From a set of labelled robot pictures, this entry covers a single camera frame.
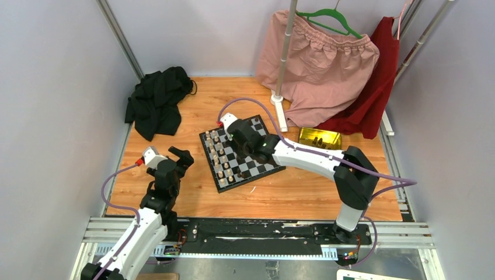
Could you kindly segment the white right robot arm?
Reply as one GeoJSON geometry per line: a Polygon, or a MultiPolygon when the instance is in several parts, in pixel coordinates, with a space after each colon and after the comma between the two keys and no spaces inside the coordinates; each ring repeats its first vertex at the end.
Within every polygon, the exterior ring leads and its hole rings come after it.
{"type": "Polygon", "coordinates": [[[319,174],[334,181],[341,200],[339,214],[329,236],[342,244],[357,237],[357,224],[368,208],[378,183],[376,172],[363,152],[327,150],[301,145],[276,134],[261,135],[246,120],[226,114],[220,123],[234,152],[260,164],[290,166],[319,174]]]}

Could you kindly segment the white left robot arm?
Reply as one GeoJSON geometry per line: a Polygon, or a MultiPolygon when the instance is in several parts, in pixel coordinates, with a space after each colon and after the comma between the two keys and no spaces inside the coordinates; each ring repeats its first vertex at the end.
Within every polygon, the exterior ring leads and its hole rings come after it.
{"type": "Polygon", "coordinates": [[[153,178],[139,208],[130,208],[134,219],[129,227],[97,263],[87,263],[82,268],[81,279],[135,279],[162,240],[183,244],[185,234],[179,229],[173,207],[180,193],[180,181],[194,159],[188,150],[171,146],[168,151],[178,159],[161,155],[149,146],[134,164],[105,179],[104,185],[120,173],[142,165],[153,178]]]}

